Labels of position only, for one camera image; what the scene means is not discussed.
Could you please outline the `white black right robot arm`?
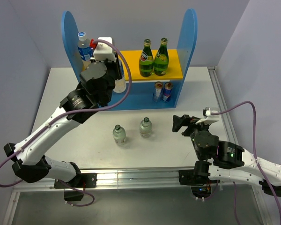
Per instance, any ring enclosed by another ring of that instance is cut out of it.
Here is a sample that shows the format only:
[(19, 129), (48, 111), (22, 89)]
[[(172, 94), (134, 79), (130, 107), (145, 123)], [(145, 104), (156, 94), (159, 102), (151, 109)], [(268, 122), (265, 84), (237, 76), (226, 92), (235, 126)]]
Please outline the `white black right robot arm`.
[(261, 186), (267, 195), (281, 197), (281, 164), (255, 158), (248, 150), (209, 132), (211, 120), (183, 115), (173, 116), (172, 131), (186, 127), (182, 136), (189, 137), (197, 161), (193, 169), (179, 170), (179, 183), (202, 186), (217, 181), (238, 181)]

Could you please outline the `green Perrier glass bottle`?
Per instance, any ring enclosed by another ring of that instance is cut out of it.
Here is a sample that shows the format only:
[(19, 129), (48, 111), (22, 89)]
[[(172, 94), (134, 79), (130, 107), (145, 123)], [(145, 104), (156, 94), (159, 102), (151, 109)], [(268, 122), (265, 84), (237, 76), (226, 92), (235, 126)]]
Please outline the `green Perrier glass bottle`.
[(164, 37), (161, 39), (160, 47), (154, 59), (154, 73), (158, 76), (165, 75), (169, 65), (167, 43), (167, 38)]

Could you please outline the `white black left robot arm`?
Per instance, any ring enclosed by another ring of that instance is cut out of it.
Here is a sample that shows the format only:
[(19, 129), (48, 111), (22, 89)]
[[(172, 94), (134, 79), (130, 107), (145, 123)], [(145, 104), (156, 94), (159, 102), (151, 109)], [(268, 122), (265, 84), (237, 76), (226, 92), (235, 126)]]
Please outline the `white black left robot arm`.
[(58, 179), (71, 187), (81, 184), (82, 174), (73, 162), (56, 161), (45, 153), (72, 129), (99, 111), (109, 109), (115, 81), (120, 78), (118, 55), (98, 55), (80, 73), (80, 82), (61, 102), (51, 117), (23, 141), (4, 146), (13, 161), (15, 175), (27, 183), (43, 178)]

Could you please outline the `green glass bottle red label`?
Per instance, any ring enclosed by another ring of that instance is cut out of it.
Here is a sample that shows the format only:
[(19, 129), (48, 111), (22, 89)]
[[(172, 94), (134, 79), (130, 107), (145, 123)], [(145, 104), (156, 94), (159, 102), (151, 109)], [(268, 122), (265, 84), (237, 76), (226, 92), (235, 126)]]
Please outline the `green glass bottle red label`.
[(151, 41), (150, 39), (144, 40), (144, 48), (139, 59), (139, 71), (140, 75), (143, 77), (149, 77), (153, 73), (154, 59), (151, 51)]

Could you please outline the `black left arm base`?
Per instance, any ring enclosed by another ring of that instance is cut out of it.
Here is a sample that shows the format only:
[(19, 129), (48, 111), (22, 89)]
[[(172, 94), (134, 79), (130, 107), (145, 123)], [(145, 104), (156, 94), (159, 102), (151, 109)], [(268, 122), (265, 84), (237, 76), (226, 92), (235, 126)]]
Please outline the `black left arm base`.
[[(96, 173), (82, 173), (78, 178), (74, 178), (73, 181), (65, 182), (56, 179), (54, 182), (54, 189), (64, 190), (64, 200), (66, 204), (75, 207), (89, 206), (95, 201), (95, 197), (86, 191), (87, 188), (95, 188), (97, 182)], [(91, 197), (91, 202), (87, 204), (78, 204), (85, 195)]]

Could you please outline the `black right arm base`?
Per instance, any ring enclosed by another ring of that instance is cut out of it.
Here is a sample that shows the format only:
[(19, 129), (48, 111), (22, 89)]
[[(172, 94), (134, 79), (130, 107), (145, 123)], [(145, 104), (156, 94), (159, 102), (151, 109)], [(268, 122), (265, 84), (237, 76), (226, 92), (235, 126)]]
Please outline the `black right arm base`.
[(194, 175), (194, 169), (179, 170), (180, 185), (191, 187), (191, 197), (196, 201), (204, 202), (210, 199), (218, 190), (219, 180), (210, 180), (208, 177)]

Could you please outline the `plastic water bottle blue label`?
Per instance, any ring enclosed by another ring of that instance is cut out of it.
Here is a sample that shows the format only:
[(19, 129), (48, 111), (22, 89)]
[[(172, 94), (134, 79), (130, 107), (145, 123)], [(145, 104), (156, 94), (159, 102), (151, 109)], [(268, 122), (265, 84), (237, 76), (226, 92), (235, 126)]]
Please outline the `plastic water bottle blue label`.
[(115, 81), (115, 88), (113, 89), (113, 91), (115, 93), (123, 93), (126, 90), (126, 80), (125, 80), (122, 61), (118, 60), (118, 62), (119, 62), (119, 71), (121, 74), (121, 79)]

